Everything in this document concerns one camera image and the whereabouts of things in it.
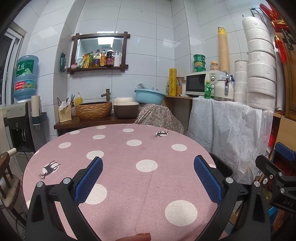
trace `white plastic wrapped stack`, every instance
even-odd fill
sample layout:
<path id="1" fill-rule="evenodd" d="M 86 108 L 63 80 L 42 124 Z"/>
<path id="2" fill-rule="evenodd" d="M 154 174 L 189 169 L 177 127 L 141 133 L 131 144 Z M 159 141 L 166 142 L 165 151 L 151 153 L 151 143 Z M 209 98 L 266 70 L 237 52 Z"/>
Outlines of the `white plastic wrapped stack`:
<path id="1" fill-rule="evenodd" d="M 234 62 L 234 95 L 233 101 L 241 104 L 247 104 L 247 66 L 246 60 L 237 60 Z"/>
<path id="2" fill-rule="evenodd" d="M 255 17 L 242 21 L 248 42 L 247 105 L 275 110 L 276 60 L 273 41 L 265 24 Z"/>

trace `silver screw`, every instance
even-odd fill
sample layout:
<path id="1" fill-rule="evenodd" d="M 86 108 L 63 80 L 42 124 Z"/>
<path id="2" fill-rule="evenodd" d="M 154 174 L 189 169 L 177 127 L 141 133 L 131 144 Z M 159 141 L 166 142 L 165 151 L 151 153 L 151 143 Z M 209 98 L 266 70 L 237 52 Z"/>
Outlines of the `silver screw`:
<path id="1" fill-rule="evenodd" d="M 63 183 L 64 183 L 64 184 L 68 184 L 70 181 L 71 181 L 71 179 L 68 178 L 68 177 L 66 177 L 66 178 L 63 180 Z"/>
<path id="2" fill-rule="evenodd" d="M 260 187 L 260 182 L 258 182 L 258 181 L 254 181 L 254 185 L 255 185 L 256 187 Z"/>
<path id="3" fill-rule="evenodd" d="M 43 182 L 37 182 L 36 186 L 41 187 L 43 185 Z"/>
<path id="4" fill-rule="evenodd" d="M 233 179 L 231 177 L 227 177 L 225 180 L 227 183 L 233 183 Z"/>

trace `yellow roll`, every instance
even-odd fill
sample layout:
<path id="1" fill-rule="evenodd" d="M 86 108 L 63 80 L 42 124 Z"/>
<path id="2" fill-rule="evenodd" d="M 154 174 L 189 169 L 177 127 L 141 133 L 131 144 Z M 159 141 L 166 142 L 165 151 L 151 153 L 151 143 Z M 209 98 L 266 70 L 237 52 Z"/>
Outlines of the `yellow roll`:
<path id="1" fill-rule="evenodd" d="M 169 96 L 176 96 L 177 94 L 177 69 L 170 69 L 169 72 Z"/>
<path id="2" fill-rule="evenodd" d="M 228 41 L 225 28 L 218 27 L 218 47 L 219 47 L 219 59 L 220 59 L 220 71 L 227 71 L 229 73 L 229 51 Z"/>

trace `polka dot tablecloth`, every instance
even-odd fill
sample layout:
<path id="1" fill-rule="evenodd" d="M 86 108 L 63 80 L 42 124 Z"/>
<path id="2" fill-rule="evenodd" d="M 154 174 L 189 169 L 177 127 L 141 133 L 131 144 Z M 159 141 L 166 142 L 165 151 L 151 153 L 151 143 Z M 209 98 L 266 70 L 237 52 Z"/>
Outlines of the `polka dot tablecloth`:
<path id="1" fill-rule="evenodd" d="M 23 178 L 25 200 L 29 206 L 38 181 L 57 184 L 99 156 L 102 174 L 79 208 L 102 240 L 149 232 L 152 241 L 193 241 L 217 208 L 194 171 L 197 155 L 215 167 L 198 143 L 159 127 L 117 124 L 72 131 L 31 158 Z M 56 205 L 66 232 L 75 237 Z"/>

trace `wooden chair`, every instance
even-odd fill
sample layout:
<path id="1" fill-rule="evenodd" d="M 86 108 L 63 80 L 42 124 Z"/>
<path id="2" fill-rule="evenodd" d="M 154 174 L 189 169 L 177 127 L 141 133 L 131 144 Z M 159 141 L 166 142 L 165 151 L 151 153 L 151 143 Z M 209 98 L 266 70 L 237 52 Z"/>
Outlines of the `wooden chair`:
<path id="1" fill-rule="evenodd" d="M 10 156 L 8 152 L 0 155 L 0 198 L 3 205 L 26 227 L 26 221 L 14 208 L 20 191 L 20 180 L 12 175 L 9 161 Z"/>

